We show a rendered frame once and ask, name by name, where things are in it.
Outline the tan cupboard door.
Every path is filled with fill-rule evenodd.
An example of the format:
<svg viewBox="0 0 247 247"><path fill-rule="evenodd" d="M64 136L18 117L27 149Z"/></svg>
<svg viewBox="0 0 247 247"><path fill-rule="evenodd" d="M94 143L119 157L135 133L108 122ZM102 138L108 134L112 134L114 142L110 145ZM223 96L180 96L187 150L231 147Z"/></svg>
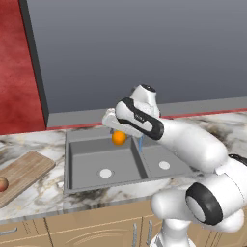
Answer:
<svg viewBox="0 0 247 247"><path fill-rule="evenodd" d="M46 218L53 247L132 247L133 224L140 243L142 218L96 223L87 216L64 215Z"/></svg>
<svg viewBox="0 0 247 247"><path fill-rule="evenodd" d="M142 234L140 247L148 247L146 244L149 220L152 220L151 240L159 233L162 221L153 214L144 216L142 223ZM243 227L237 233L220 233L205 230L198 224L191 223L188 229L189 238L195 243L196 247L247 247L247 218L244 220Z"/></svg>

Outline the tan drawer front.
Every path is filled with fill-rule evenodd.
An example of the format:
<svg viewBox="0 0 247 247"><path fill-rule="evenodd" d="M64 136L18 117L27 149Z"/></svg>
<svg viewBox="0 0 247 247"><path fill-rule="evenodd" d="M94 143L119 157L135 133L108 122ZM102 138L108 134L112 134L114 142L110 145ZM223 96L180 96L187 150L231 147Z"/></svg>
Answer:
<svg viewBox="0 0 247 247"><path fill-rule="evenodd" d="M42 218L3 224L0 225L0 232L16 227L16 233L0 236L0 247L52 247Z"/></svg>

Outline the wooden cutting board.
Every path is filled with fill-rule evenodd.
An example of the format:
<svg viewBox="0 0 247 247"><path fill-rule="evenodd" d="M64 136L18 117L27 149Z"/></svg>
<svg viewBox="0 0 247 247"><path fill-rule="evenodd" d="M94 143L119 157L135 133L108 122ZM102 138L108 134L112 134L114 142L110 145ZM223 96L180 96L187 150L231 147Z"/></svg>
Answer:
<svg viewBox="0 0 247 247"><path fill-rule="evenodd" d="M8 188L0 192L0 208L6 206L54 167L55 162L52 159L36 151L28 151L0 170L0 177L6 178L9 183Z"/></svg>

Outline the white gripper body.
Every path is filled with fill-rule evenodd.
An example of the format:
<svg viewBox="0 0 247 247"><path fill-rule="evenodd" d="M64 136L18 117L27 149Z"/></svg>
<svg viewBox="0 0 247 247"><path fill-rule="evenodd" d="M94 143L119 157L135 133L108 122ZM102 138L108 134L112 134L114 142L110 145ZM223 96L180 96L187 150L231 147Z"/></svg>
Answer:
<svg viewBox="0 0 247 247"><path fill-rule="evenodd" d="M109 108L106 110L103 118L102 118L102 124L104 126L107 126L109 128L112 128L114 130L121 131L127 135L131 135L131 129L128 128L126 125L121 124L118 122L115 114L115 109L114 108Z"/></svg>

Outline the grey window with dark frame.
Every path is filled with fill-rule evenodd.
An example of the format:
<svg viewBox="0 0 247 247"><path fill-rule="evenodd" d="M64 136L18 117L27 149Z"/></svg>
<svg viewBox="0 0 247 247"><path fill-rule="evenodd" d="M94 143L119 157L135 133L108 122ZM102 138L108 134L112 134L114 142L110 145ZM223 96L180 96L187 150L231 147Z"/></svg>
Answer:
<svg viewBox="0 0 247 247"><path fill-rule="evenodd" d="M47 127L148 84L162 116L247 111L247 0L18 0Z"/></svg>

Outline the orange fruit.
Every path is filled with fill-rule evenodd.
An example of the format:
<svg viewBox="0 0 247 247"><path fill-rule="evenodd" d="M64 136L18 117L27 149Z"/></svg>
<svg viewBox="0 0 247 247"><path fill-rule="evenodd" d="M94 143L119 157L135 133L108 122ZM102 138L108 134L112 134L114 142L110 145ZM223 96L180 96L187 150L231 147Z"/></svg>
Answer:
<svg viewBox="0 0 247 247"><path fill-rule="evenodd" d="M123 145L126 141L126 138L127 138L126 134L121 131L115 131L112 134L112 142L118 146Z"/></svg>

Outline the grey double sink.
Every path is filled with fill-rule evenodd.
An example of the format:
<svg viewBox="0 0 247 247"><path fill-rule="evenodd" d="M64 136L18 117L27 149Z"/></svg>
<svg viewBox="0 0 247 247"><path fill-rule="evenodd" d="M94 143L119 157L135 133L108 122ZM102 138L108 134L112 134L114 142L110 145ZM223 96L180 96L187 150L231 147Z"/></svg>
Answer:
<svg viewBox="0 0 247 247"><path fill-rule="evenodd" d="M190 177L195 170L152 139L128 137L112 142L108 128L66 133L64 192L66 194L163 178Z"/></svg>

